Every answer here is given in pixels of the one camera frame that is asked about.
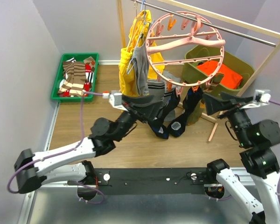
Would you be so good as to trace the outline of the black patterned sock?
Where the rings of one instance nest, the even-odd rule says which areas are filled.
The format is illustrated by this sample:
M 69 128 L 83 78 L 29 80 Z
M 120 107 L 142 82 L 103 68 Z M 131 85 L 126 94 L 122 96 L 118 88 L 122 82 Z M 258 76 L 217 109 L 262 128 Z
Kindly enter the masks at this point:
M 167 140 L 169 137 L 169 131 L 168 128 L 164 125 L 164 118 L 161 115 L 158 115 L 157 118 L 153 121 L 148 122 L 148 125 L 157 137 Z
M 183 113 L 174 119 L 168 126 L 168 132 L 173 137 L 180 137 L 184 133 L 188 117 L 192 114 L 197 104 L 202 99 L 203 90 L 201 87 L 195 87 L 194 89 L 195 90 L 191 87 L 188 90 L 187 95 L 182 102 L 184 109 Z

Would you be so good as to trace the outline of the olive striped sock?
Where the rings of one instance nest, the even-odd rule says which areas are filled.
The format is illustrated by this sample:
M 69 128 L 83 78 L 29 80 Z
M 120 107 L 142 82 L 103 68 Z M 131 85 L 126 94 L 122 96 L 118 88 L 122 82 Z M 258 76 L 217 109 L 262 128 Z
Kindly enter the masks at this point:
M 187 125 L 195 124 L 201 117 L 204 109 L 205 109 L 205 105 L 201 101 L 199 101 L 194 111 L 189 115 L 187 119 Z
M 224 78 L 224 74 L 217 73 L 208 84 L 204 83 L 199 87 L 200 93 L 208 93 L 210 94 L 222 81 Z

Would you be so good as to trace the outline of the pink round clip hanger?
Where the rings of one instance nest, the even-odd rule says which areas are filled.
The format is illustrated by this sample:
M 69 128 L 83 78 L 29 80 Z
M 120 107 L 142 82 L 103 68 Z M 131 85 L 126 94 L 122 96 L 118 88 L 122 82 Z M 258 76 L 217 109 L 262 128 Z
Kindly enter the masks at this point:
M 172 86 L 175 85 L 176 94 L 181 95 L 184 87 L 191 87 L 193 91 L 197 91 L 198 87 L 202 84 L 210 86 L 211 80 L 218 74 L 223 64 L 225 40 L 222 39 L 222 36 L 217 28 L 210 28 L 210 31 L 201 31 L 200 29 L 202 24 L 208 27 L 211 27 L 212 24 L 204 17 L 186 11 L 177 12 L 177 16 L 183 18 L 181 30 L 190 27 L 190 32 L 186 34 L 162 35 L 161 33 L 164 29 L 162 22 L 168 21 L 168 27 L 172 28 L 175 25 L 173 16 L 173 13 L 165 14 L 153 23 L 147 33 L 145 48 L 147 60 L 154 72 L 157 74 L 158 80 L 165 81 L 169 90 L 171 90 Z M 163 51 L 172 50 L 178 47 L 185 47 L 188 45 L 216 47 L 219 48 L 219 53 L 215 56 L 196 57 L 191 59 L 165 60 L 163 62 L 152 61 L 151 55 L 155 53 L 161 53 Z M 173 79 L 165 77 L 158 68 L 161 65 L 180 65 L 185 63 L 207 62 L 211 60 L 218 60 L 214 71 L 210 75 L 207 75 L 206 78 L 191 84 L 173 81 Z

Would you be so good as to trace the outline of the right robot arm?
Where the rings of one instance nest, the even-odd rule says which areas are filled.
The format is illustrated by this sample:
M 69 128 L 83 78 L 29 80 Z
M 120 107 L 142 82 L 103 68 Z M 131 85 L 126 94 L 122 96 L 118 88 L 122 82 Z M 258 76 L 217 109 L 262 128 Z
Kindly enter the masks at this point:
M 272 146 L 280 144 L 280 127 L 265 119 L 252 124 L 246 110 L 260 108 L 271 102 L 269 90 L 256 90 L 252 97 L 242 98 L 222 92 L 220 98 L 204 94 L 206 112 L 221 112 L 219 119 L 227 118 L 233 139 L 244 149 L 241 161 L 252 178 L 258 201 L 239 181 L 228 164 L 218 159 L 207 164 L 206 179 L 222 184 L 246 211 L 251 224 L 280 224 L 280 166 Z

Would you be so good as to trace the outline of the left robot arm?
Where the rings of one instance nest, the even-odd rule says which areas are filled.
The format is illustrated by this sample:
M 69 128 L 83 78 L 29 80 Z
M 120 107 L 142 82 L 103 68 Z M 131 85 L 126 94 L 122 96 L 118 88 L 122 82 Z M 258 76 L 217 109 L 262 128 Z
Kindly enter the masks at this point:
M 15 173 L 7 184 L 7 190 L 14 194 L 26 194 L 51 182 L 71 180 L 90 184 L 94 172 L 88 162 L 70 166 L 70 163 L 95 158 L 111 152 L 136 126 L 137 121 L 154 121 L 162 100 L 153 95 L 131 98 L 118 91 L 104 92 L 100 96 L 114 108 L 121 110 L 120 116 L 111 121 L 98 118 L 91 127 L 89 136 L 57 149 L 35 152 L 23 150 L 14 164 Z

